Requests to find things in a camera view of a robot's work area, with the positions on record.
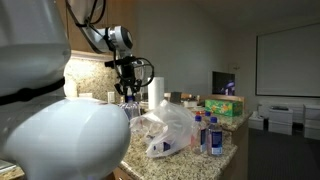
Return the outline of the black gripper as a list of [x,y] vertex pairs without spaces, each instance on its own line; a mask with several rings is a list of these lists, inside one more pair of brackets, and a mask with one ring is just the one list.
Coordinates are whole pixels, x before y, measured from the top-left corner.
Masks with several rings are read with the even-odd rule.
[[123,59],[118,59],[115,61],[115,65],[120,67],[118,70],[120,82],[114,85],[119,95],[124,95],[122,87],[126,86],[132,86],[131,90],[134,96],[139,94],[141,91],[141,86],[139,84],[134,85],[136,78],[133,62],[135,60],[136,58],[134,56],[127,56]]

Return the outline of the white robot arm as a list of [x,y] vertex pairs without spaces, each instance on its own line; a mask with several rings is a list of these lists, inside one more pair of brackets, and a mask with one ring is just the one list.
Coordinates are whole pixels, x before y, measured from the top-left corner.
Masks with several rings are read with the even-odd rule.
[[68,98],[71,47],[56,0],[0,0],[0,153],[27,180],[103,180],[123,160],[117,105]]

